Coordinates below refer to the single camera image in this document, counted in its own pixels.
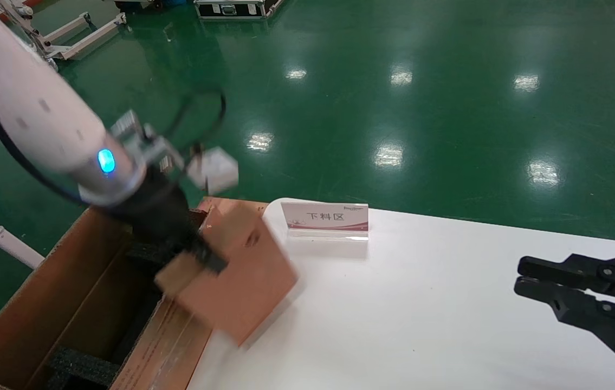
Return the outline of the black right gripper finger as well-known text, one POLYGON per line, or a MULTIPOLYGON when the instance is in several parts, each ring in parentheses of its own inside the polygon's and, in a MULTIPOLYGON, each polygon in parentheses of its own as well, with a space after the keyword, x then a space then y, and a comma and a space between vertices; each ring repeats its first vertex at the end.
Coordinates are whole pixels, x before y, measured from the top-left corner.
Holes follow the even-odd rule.
POLYGON ((615 258, 597 259, 574 253, 555 263, 524 256, 517 270, 519 282, 547 282, 615 297, 615 258))
POLYGON ((530 277, 518 277, 514 292, 548 304, 560 323, 592 333, 615 353, 615 303, 530 277))

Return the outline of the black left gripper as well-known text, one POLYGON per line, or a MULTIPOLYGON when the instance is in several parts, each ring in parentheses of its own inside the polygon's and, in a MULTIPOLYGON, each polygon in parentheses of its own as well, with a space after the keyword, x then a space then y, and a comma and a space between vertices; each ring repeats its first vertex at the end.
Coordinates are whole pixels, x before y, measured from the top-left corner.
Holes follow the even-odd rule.
POLYGON ((215 274, 229 264, 200 236, 178 183, 156 168, 148 168, 141 185, 126 200, 98 210, 131 227, 134 237, 145 243, 161 244, 175 252, 186 250, 215 274))

